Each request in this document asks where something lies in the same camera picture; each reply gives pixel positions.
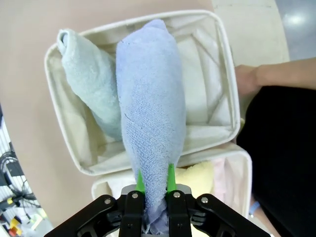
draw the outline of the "pink towel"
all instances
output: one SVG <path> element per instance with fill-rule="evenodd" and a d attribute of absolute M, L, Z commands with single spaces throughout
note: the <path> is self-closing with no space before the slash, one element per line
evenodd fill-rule
<path fill-rule="evenodd" d="M 212 161 L 214 166 L 214 188 L 213 195 L 220 201 L 225 202 L 226 179 L 225 179 L 225 157 Z"/>

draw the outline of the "yellow towel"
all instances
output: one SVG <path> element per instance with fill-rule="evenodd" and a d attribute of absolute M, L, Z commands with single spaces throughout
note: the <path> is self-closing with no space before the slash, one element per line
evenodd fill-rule
<path fill-rule="evenodd" d="M 176 183 L 184 184 L 191 188 L 194 198 L 202 194 L 210 194 L 213 190 L 214 169 L 210 161 L 205 161 L 188 169 L 177 168 L 175 170 Z M 191 225 L 192 237 L 208 237 Z"/>

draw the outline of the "yellow object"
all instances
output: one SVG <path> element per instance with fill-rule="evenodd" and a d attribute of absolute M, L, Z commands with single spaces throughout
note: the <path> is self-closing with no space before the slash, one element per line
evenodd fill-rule
<path fill-rule="evenodd" d="M 10 198 L 8 198 L 6 201 L 7 201 L 7 203 L 8 203 L 8 204 L 12 204 L 12 203 L 13 203 L 13 200 L 12 200 L 12 198 L 11 198 L 11 197 L 10 197 Z"/>
<path fill-rule="evenodd" d="M 15 218 L 13 218 L 10 222 L 10 229 L 15 229 L 17 235 L 22 235 L 21 223 Z"/>
<path fill-rule="evenodd" d="M 210 194 L 213 190 L 214 167 L 212 162 L 205 161 L 188 169 L 176 169 L 176 183 L 184 184 L 191 188 L 192 196 L 197 198 L 202 194 Z M 191 225 L 192 237 L 208 237 Z"/>

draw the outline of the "screw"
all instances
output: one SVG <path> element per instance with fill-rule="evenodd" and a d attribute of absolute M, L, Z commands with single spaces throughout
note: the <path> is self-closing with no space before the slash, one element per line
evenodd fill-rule
<path fill-rule="evenodd" d="M 202 197 L 201 201 L 202 201 L 203 203 L 208 203 L 207 197 Z"/>
<path fill-rule="evenodd" d="M 173 194 L 173 196 L 174 196 L 175 198 L 179 198 L 179 197 L 180 197 L 180 193 L 175 192 L 175 193 Z"/>
<path fill-rule="evenodd" d="M 110 204 L 111 203 L 111 199 L 105 199 L 105 201 L 104 201 L 104 203 L 106 204 L 106 205 L 108 205 L 108 204 Z"/>

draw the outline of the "table surface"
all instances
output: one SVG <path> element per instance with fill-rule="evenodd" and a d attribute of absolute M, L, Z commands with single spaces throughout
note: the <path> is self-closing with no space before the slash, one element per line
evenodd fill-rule
<path fill-rule="evenodd" d="M 44 73 L 58 30 L 77 32 L 165 11 L 212 10 L 210 0 L 2 0 L 0 101 L 21 166 L 53 225 L 92 201 L 94 177 L 75 168 Z"/>

